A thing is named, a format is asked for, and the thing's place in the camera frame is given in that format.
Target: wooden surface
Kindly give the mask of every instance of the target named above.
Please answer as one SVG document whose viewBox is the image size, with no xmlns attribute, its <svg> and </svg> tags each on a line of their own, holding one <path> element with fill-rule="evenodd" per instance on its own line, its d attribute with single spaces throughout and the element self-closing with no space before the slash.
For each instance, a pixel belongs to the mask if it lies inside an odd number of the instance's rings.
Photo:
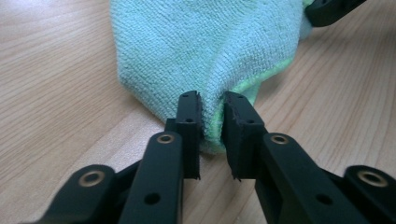
<svg viewBox="0 0 396 224">
<path fill-rule="evenodd" d="M 107 1 L 2 1 L 0 18 L 0 222 L 19 223 L 79 168 L 139 160 L 163 124 L 117 81 Z M 396 177 L 395 95 L 396 2 L 373 0 L 316 29 L 255 107 L 331 172 L 366 164 Z M 253 181 L 233 181 L 224 155 L 201 163 L 184 223 L 265 222 Z"/>
</svg>

